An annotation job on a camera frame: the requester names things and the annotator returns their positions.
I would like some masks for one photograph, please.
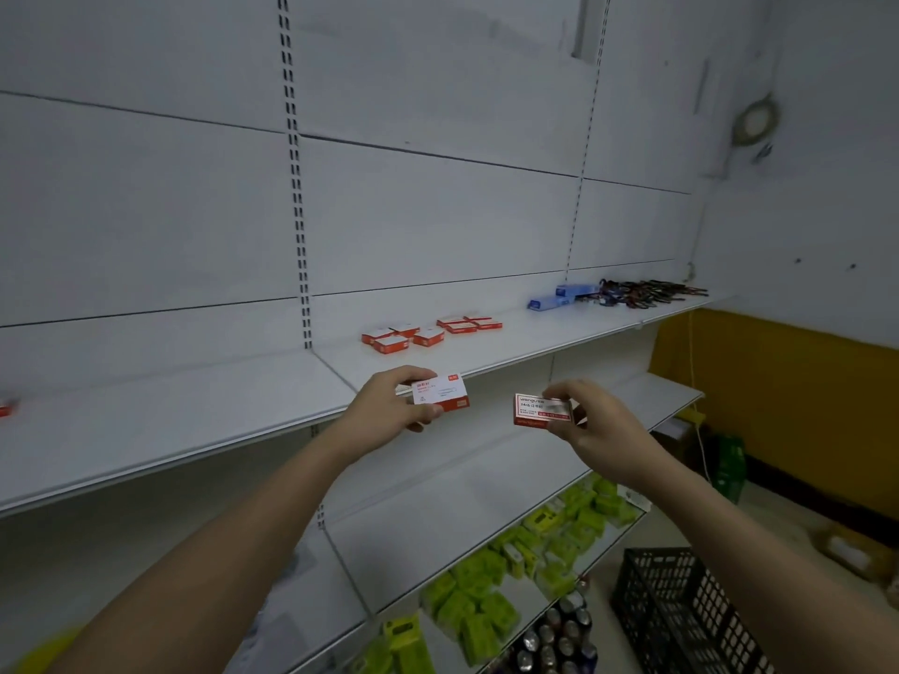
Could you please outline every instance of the wall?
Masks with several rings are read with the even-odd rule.
[[[725,309],[899,347],[899,0],[775,0],[741,80],[742,105],[773,89],[773,151],[735,152],[707,198],[699,280],[738,293]]]
[[[711,427],[823,491],[899,520],[899,351],[714,310],[693,317],[694,387]],[[650,370],[691,384],[687,315],[662,324]]]

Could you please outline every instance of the plastic basket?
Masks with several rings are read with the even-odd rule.
[[[690,548],[626,549],[612,609],[647,674],[774,674]]]

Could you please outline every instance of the yellow wall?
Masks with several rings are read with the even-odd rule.
[[[713,310],[693,313],[695,387],[719,432],[808,484],[899,520],[899,351]],[[651,371],[691,384],[688,315]]]

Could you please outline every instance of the floor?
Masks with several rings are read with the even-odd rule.
[[[809,532],[825,527],[829,522],[826,518],[753,484],[746,485],[740,508],[833,579],[870,598],[872,604],[891,614],[899,625],[899,611],[886,603],[878,587],[819,554],[812,546]],[[653,509],[590,573],[592,583],[588,604],[593,617],[591,637],[599,651],[597,672],[641,674],[630,643],[609,606],[609,598],[615,588],[624,549],[639,546],[689,546],[689,544],[661,510]]]

